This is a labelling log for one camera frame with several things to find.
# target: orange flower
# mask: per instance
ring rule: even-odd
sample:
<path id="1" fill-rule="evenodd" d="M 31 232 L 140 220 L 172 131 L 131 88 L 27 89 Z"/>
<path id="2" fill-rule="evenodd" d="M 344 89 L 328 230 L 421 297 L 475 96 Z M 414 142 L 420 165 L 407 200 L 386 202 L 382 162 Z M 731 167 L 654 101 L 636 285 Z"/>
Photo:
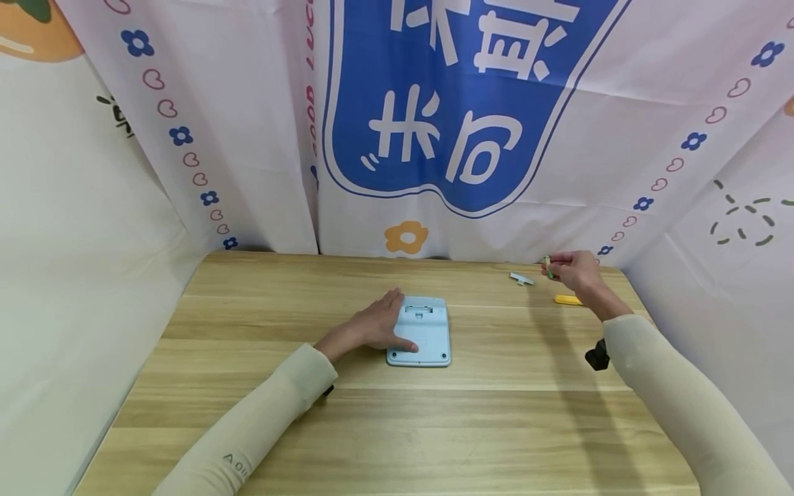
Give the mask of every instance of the orange flower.
<path id="1" fill-rule="evenodd" d="M 783 112 L 789 117 L 794 117 L 794 97 L 791 97 L 788 102 L 786 102 L 786 106 L 783 107 Z"/>
<path id="2" fill-rule="evenodd" d="M 430 231 L 417 221 L 405 221 L 400 225 L 395 225 L 386 229 L 386 249 L 389 252 L 405 252 L 408 255 L 416 255 L 422 249 L 422 245 L 427 240 Z M 414 240 L 410 243 L 403 240 L 403 234 L 413 234 Z"/>

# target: hand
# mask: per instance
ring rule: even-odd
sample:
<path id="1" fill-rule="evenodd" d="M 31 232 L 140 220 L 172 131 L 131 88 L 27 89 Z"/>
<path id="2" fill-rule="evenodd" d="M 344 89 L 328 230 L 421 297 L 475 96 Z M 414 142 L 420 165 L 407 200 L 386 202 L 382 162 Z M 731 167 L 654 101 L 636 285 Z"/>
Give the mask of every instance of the hand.
<path id="1" fill-rule="evenodd" d="M 350 320 L 331 329 L 314 347 L 331 363 L 364 345 L 378 350 L 419 351 L 416 343 L 395 335 L 395 324 L 404 298 L 399 288 L 389 290 L 381 299 L 356 312 Z"/>
<path id="2" fill-rule="evenodd" d="M 558 252 L 550 256 L 551 264 L 541 263 L 544 275 L 551 271 L 568 289 L 603 322 L 634 313 L 603 281 L 598 263 L 588 251 Z"/>
<path id="3" fill-rule="evenodd" d="M 579 297 L 591 289 L 606 286 L 598 272 L 598 263 L 591 252 L 558 252 L 551 256 L 551 267 L 541 264 L 544 275 L 551 270 L 556 279 Z"/>

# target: blue flower pattern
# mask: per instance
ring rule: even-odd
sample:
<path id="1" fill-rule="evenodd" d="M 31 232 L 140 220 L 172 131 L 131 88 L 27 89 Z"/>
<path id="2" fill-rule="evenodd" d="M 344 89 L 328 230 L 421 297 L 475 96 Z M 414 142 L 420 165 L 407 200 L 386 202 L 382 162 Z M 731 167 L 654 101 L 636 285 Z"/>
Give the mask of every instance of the blue flower pattern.
<path id="1" fill-rule="evenodd" d="M 681 148 L 694 152 L 696 149 L 700 148 L 700 144 L 703 143 L 706 138 L 708 138 L 708 136 L 704 133 L 689 133 L 684 143 L 681 143 Z"/>
<path id="2" fill-rule="evenodd" d="M 753 57 L 753 61 L 750 62 L 750 65 L 759 67 L 768 67 L 772 65 L 772 62 L 775 61 L 775 57 L 783 52 L 783 48 L 785 48 L 784 44 L 770 41 L 764 45 L 764 48 L 761 49 L 758 55 Z"/>
<path id="3" fill-rule="evenodd" d="M 176 146 L 182 146 L 183 144 L 190 144 L 193 143 L 193 137 L 191 136 L 191 131 L 188 127 L 182 126 L 179 128 L 172 128 L 168 131 L 168 135 L 174 140 L 174 144 Z"/>
<path id="4" fill-rule="evenodd" d="M 221 201 L 218 198 L 218 193 L 216 191 L 207 191 L 206 193 L 201 193 L 201 200 L 204 202 L 204 206 L 210 206 L 213 203 L 218 203 Z"/>
<path id="5" fill-rule="evenodd" d="M 237 246 L 239 243 L 237 242 L 237 238 L 232 236 L 228 240 L 223 240 L 223 248 L 230 250 Z"/>
<path id="6" fill-rule="evenodd" d="M 127 43 L 127 52 L 133 57 L 154 55 L 154 47 L 149 43 L 148 34 L 145 31 L 125 29 L 121 32 L 121 40 Z"/>
<path id="7" fill-rule="evenodd" d="M 653 205 L 653 198 L 642 196 L 637 200 L 637 203 L 634 204 L 634 209 L 645 212 L 651 205 Z"/>
<path id="8" fill-rule="evenodd" d="M 751 66 L 754 67 L 768 67 L 772 65 L 775 61 L 775 57 L 779 56 L 783 50 L 785 49 L 785 44 L 782 43 L 775 43 L 774 41 L 770 41 L 769 43 L 765 44 L 761 51 L 753 57 L 752 61 L 750 62 Z M 694 152 L 700 145 L 708 138 L 708 135 L 705 133 L 690 133 L 687 136 L 687 139 L 681 143 L 681 149 L 689 150 L 690 152 Z M 640 197 L 637 202 L 634 204 L 635 210 L 640 210 L 645 212 L 653 205 L 653 198 L 648 197 Z M 609 255 L 612 250 L 614 250 L 614 246 L 607 246 L 604 245 L 598 251 L 599 256 Z"/>

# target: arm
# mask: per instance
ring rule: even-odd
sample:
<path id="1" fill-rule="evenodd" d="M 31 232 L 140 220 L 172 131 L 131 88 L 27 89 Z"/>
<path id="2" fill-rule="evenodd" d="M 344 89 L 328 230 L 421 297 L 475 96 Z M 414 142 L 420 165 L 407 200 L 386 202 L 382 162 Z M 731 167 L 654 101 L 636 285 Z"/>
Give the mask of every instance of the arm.
<path id="1" fill-rule="evenodd" d="M 193 445 L 153 496 L 234 496 L 293 420 L 337 378 L 333 363 L 362 345 L 418 350 L 394 334 L 402 303 L 403 294 L 391 290 L 313 348 L 298 348 Z"/>
<path id="2" fill-rule="evenodd" d="M 603 322 L 615 370 L 687 460 L 705 496 L 792 496 L 738 412 L 694 365 L 601 279 L 590 252 L 552 256 L 550 270 Z"/>

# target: light blue device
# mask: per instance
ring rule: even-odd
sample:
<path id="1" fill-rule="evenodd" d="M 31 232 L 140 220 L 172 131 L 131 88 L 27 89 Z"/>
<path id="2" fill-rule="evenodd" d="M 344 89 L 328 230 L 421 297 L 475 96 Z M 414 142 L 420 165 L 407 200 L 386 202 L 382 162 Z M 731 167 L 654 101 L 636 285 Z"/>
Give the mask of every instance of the light blue device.
<path id="1" fill-rule="evenodd" d="M 406 296 L 395 334 L 415 342 L 416 353 L 386 350 L 386 363 L 395 367 L 448 367 L 452 363 L 449 317 L 442 298 Z"/>

